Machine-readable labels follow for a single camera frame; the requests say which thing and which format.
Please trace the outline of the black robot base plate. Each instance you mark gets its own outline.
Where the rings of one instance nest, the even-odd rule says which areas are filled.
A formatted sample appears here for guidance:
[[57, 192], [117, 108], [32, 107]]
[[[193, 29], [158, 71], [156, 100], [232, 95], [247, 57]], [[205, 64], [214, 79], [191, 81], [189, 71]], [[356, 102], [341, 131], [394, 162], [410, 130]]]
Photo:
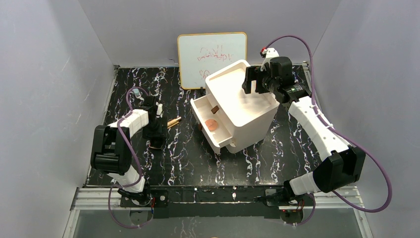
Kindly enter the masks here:
[[155, 219], [181, 217], [263, 217], [300, 223], [314, 204], [311, 195], [290, 195], [274, 186], [146, 186], [133, 194], [119, 189], [122, 208], [149, 210]]

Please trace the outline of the black gold compact case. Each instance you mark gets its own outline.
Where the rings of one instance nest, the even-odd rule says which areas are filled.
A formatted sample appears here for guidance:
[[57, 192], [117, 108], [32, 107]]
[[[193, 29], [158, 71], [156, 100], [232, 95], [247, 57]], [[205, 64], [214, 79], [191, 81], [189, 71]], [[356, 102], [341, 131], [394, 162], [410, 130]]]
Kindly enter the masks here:
[[163, 144], [164, 144], [164, 141], [161, 140], [161, 139], [151, 139], [150, 143], [149, 143], [149, 147], [151, 149], [160, 150], [162, 148]]

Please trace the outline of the white drawer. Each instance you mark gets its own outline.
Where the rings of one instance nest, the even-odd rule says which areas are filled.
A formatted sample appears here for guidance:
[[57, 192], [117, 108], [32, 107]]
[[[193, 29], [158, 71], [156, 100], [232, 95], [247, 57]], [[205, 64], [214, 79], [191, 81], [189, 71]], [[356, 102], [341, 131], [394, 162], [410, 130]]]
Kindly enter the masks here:
[[214, 153], [220, 154], [221, 148], [227, 146], [233, 136], [225, 126], [222, 109], [212, 94], [191, 99], [193, 115]]

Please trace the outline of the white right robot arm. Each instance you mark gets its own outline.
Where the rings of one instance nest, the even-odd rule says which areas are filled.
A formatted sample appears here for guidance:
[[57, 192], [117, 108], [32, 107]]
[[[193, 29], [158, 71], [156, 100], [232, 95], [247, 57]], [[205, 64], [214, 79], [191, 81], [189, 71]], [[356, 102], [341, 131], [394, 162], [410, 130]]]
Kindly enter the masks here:
[[360, 179], [366, 154], [333, 132], [312, 93], [295, 82], [288, 57], [273, 57], [262, 66], [249, 66], [242, 84], [245, 94], [272, 94], [293, 116], [317, 148], [322, 162], [310, 173], [286, 180], [272, 197], [290, 201], [306, 193], [331, 192]]

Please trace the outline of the round pink makeup compact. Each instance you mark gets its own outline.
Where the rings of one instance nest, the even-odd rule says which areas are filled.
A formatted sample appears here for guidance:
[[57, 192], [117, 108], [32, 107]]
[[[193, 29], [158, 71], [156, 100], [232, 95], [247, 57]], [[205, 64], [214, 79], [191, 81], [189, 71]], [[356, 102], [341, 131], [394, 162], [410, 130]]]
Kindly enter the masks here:
[[218, 122], [214, 119], [206, 120], [205, 125], [210, 132], [216, 131], [218, 129]]

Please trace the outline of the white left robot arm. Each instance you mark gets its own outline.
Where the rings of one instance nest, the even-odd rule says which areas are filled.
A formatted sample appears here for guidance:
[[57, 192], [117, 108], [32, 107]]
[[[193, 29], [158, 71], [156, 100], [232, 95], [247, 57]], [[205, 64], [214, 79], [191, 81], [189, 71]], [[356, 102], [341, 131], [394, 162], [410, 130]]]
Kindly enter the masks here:
[[161, 149], [166, 142], [167, 123], [163, 105], [155, 96], [145, 96], [142, 105], [119, 120], [98, 125], [94, 131], [91, 167], [109, 174], [122, 189], [138, 194], [146, 189], [146, 179], [132, 166], [135, 152], [131, 138], [138, 132], [152, 149]]

